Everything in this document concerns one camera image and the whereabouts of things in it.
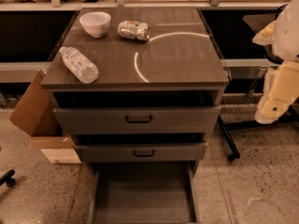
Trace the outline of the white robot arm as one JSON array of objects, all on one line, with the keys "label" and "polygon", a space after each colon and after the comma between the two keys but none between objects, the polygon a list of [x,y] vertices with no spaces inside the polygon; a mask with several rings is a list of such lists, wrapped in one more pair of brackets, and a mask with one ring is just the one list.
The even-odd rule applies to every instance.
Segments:
[{"label": "white robot arm", "polygon": [[283,60],[265,74],[263,97],[257,106],[255,120],[270,124],[278,120],[299,97],[299,0],[291,0],[277,19],[265,26],[252,41],[271,45],[272,52]]}]

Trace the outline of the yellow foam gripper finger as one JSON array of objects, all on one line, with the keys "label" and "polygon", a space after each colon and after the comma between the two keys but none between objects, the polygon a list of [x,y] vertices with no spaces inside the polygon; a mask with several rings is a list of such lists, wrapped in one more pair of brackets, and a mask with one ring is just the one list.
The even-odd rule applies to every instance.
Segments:
[{"label": "yellow foam gripper finger", "polygon": [[299,63],[284,62],[270,67],[264,77],[263,97],[258,103],[255,120],[260,124],[277,121],[299,97]]}]

